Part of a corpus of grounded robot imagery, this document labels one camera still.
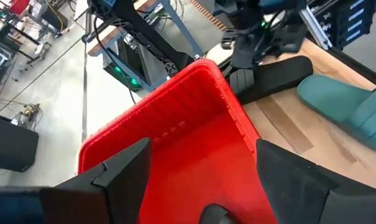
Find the silver aluminium extrusion bar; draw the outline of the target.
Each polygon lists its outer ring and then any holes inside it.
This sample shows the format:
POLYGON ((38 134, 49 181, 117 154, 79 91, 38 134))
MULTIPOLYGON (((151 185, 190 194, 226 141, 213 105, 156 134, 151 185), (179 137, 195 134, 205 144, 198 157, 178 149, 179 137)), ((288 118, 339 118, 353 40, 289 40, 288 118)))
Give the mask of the silver aluminium extrusion bar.
POLYGON ((311 12, 311 9, 308 6, 306 6, 304 9, 301 9, 299 13, 301 19, 307 26, 316 43, 324 50, 330 49, 332 47, 332 43, 328 39, 326 33, 321 28, 319 22, 317 21, 313 13, 311 12))

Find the computer tower with green lights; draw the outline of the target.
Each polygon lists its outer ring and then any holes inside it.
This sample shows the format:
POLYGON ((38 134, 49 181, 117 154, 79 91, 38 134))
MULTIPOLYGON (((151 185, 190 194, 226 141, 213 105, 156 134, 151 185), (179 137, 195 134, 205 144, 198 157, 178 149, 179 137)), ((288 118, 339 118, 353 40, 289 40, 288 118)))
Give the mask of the computer tower with green lights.
POLYGON ((103 53, 103 70, 105 72, 133 92, 143 89, 151 91, 136 41, 121 37, 111 40, 104 46, 112 55, 110 57, 107 53, 103 53))

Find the red plastic bin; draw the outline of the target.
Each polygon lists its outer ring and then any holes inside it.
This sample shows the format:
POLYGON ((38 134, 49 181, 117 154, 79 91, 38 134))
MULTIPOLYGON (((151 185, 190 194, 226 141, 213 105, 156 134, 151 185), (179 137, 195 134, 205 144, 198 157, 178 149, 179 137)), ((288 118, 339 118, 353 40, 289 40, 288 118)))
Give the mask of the red plastic bin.
POLYGON ((216 203, 243 224, 277 224, 256 170, 259 135, 211 60, 197 60, 86 140, 84 172, 142 138, 152 165, 140 224, 196 224, 216 203))

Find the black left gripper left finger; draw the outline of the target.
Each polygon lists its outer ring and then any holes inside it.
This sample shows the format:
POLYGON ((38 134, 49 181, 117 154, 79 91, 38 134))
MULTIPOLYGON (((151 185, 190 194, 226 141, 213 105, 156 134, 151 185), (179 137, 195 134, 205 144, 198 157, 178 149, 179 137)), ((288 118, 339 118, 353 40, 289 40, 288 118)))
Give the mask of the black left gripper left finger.
POLYGON ((136 224, 152 158, 143 138, 87 171, 40 191, 46 224, 136 224))

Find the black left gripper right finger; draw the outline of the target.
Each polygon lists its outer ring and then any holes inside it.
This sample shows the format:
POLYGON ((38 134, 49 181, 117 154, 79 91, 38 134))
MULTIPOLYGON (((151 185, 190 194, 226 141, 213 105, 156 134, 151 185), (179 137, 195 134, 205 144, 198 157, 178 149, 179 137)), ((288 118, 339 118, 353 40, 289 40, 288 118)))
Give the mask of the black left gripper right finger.
POLYGON ((331 189, 320 166, 278 145, 256 142, 257 172, 278 224, 319 224, 331 189))

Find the black rubber slide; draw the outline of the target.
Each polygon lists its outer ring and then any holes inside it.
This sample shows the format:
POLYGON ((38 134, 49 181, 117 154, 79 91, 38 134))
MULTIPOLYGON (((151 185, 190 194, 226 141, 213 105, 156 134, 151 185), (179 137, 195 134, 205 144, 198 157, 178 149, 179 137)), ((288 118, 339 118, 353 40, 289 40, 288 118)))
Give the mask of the black rubber slide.
POLYGON ((212 203, 204 207, 199 218, 199 224, 237 224, 228 210, 212 203))
POLYGON ((274 93, 294 88, 313 74, 313 64, 308 57, 296 56, 254 70, 239 69, 225 78, 242 105, 274 93))

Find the black control box white labels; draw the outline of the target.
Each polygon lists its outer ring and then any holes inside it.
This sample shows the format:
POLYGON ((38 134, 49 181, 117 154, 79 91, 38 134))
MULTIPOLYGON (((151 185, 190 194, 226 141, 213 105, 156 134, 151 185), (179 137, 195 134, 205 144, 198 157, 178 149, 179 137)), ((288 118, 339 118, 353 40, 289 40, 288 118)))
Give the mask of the black control box white labels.
POLYGON ((309 0, 308 6, 332 45, 343 50, 370 33, 376 0, 309 0))

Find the green rubber slide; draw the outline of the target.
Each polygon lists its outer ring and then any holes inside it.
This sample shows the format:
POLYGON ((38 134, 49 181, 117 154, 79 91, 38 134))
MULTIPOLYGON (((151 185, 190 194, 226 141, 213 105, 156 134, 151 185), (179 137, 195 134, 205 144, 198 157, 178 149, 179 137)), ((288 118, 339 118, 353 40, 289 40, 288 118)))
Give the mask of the green rubber slide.
POLYGON ((296 94, 307 107, 376 151, 376 88, 365 90, 312 75, 298 85, 296 94))

